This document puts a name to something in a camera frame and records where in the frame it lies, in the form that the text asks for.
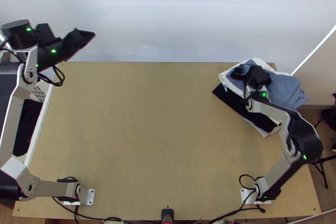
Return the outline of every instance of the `wooden tabletop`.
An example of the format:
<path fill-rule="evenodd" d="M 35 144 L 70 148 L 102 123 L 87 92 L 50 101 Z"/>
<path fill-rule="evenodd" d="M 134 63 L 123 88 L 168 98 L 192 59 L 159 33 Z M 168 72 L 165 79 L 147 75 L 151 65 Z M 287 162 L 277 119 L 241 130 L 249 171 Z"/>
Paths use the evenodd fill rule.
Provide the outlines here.
<path fill-rule="evenodd" d="M 65 63 L 30 172 L 74 176 L 95 189 L 94 204 L 79 210 L 93 217 L 158 220 L 169 206 L 176 219 L 213 219 L 239 208 L 239 175 L 265 176 L 282 146 L 278 134 L 262 138 L 211 93 L 233 65 Z M 308 166 L 263 207 L 234 218 L 320 213 Z M 17 202 L 13 214 L 73 218 L 51 198 Z"/>

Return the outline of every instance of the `floor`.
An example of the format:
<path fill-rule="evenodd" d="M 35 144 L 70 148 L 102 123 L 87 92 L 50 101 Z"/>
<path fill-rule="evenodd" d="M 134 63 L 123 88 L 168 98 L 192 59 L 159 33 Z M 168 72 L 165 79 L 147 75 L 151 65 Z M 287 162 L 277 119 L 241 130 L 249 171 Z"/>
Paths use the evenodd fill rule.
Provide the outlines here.
<path fill-rule="evenodd" d="M 302 117 L 313 125 L 318 121 L 320 117 L 320 110 L 305 108 L 299 110 Z M 331 151 L 331 146 L 336 140 L 336 132 L 330 129 L 325 122 L 321 122 L 317 127 L 318 135 L 324 144 L 325 153 L 323 157 L 331 156 L 335 154 Z M 324 187 L 324 182 L 321 174 L 318 170 L 310 166 L 310 173 L 314 181 L 315 190 L 318 195 L 318 200 L 321 206 L 321 211 L 327 211 L 332 208 L 336 208 L 336 159 L 324 163 L 325 173 L 327 175 L 327 180 L 329 184 L 329 189 Z M 250 224 L 286 224 L 301 217 L 288 217 L 288 218 L 273 218 L 273 219 L 237 219 L 235 222 L 240 224 L 250 223 Z M 90 220 L 80 220 L 80 223 L 84 224 L 99 224 L 100 221 L 90 221 Z M 150 224 L 146 221 L 137 221 L 134 224 Z M 306 220 L 301 222 L 302 224 L 336 224 L 336 211 L 325 214 L 314 219 Z M 34 219 L 34 218 L 20 218 L 12 217 L 11 210 L 8 208 L 0 207 L 0 224 L 75 224 L 73 220 L 51 220 L 51 219 Z M 179 224 L 192 224 L 191 221 L 179 221 Z"/>

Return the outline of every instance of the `aluminum arm segment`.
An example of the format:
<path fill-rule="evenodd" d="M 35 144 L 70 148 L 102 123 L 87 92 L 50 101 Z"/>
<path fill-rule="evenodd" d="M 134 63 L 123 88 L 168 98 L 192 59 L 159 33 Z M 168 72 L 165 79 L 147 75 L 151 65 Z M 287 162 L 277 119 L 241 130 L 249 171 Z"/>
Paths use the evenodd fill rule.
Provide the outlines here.
<path fill-rule="evenodd" d="M 264 177 L 255 181 L 255 201 L 275 200 L 281 186 L 304 164 L 320 157 L 323 145 L 315 128 L 294 110 L 269 102 L 266 97 L 250 98 L 247 110 L 262 113 L 281 123 L 279 130 L 283 155 Z"/>
<path fill-rule="evenodd" d="M 17 50 L 17 53 L 27 53 L 25 63 L 1 62 L 0 64 L 0 119 L 2 123 L 0 124 L 2 126 L 0 170 L 15 182 L 0 186 L 0 198 L 26 201 L 36 197 L 53 196 L 77 205 L 91 205 L 94 190 L 82 188 L 78 181 L 71 178 L 59 179 L 57 182 L 43 181 L 30 174 L 28 168 L 12 154 L 24 100 L 31 94 L 38 80 L 37 51 L 37 46 Z"/>

